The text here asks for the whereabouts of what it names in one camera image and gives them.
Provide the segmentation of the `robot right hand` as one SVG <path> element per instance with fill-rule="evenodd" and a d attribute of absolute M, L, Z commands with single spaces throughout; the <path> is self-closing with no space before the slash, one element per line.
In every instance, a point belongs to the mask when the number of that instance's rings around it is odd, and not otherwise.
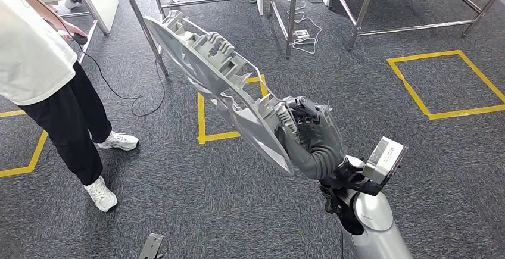
<path fill-rule="evenodd" d="M 317 148 L 330 148 L 335 153 L 336 162 L 341 163 L 346 156 L 346 150 L 333 121 L 332 107 L 318 104 L 305 96 L 288 97 L 285 102 L 297 131 L 293 132 L 287 125 L 278 128 L 275 135 L 281 145 L 286 148 L 288 135 L 285 132 L 288 131 L 307 152 L 314 152 Z"/>

